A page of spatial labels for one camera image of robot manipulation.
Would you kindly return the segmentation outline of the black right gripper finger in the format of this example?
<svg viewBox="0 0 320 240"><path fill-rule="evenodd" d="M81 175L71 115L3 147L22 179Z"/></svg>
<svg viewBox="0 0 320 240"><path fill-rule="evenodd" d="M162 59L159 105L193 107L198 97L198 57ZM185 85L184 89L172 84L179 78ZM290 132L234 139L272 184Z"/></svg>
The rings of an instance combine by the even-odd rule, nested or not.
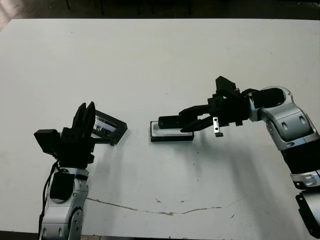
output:
<svg viewBox="0 0 320 240"><path fill-rule="evenodd" d="M202 116L204 114L209 113L209 105L204 104L204 105L195 105L188 107L186 109L183 109L182 111L179 112L180 116Z"/></svg>
<svg viewBox="0 0 320 240"><path fill-rule="evenodd" d="M203 129L206 129L213 125L213 117L208 116L203 119L197 119L186 126L184 126L180 131L182 133L190 133L190 132L197 132Z"/></svg>

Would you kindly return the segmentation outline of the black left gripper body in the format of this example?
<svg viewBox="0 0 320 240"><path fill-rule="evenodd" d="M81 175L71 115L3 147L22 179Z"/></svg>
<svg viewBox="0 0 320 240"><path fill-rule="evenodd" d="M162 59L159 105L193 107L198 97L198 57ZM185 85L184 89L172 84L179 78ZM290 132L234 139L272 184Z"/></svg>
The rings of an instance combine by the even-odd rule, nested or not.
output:
<svg viewBox="0 0 320 240"><path fill-rule="evenodd" d="M96 138L91 135L85 136L79 127L63 128L60 141L53 153L61 167L86 168L94 162L93 151L95 145L106 144L114 146L117 144L115 138Z"/></svg>

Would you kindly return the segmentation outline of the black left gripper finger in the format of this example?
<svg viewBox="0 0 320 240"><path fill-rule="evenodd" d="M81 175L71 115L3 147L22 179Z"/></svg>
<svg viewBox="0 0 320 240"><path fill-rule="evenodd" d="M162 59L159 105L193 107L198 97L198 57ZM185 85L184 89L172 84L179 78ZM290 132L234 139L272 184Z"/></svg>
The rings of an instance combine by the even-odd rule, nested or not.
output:
<svg viewBox="0 0 320 240"><path fill-rule="evenodd" d="M82 135L87 135L87 107L85 102L79 106L73 118L72 128L80 128Z"/></svg>
<svg viewBox="0 0 320 240"><path fill-rule="evenodd" d="M89 138L92 134L96 118L96 108L93 101L90 102L83 115L83 137Z"/></svg>

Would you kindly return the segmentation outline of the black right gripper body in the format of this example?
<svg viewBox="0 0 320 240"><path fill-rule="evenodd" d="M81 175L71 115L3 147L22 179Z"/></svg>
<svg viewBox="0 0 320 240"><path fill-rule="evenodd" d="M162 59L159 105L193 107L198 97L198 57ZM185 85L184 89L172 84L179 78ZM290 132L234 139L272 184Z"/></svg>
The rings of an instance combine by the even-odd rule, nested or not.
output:
<svg viewBox="0 0 320 240"><path fill-rule="evenodd" d="M230 123L242 126L243 121L249 118L249 101L237 90L217 90L207 102L216 137L224 136L220 128L227 127Z"/></svg>

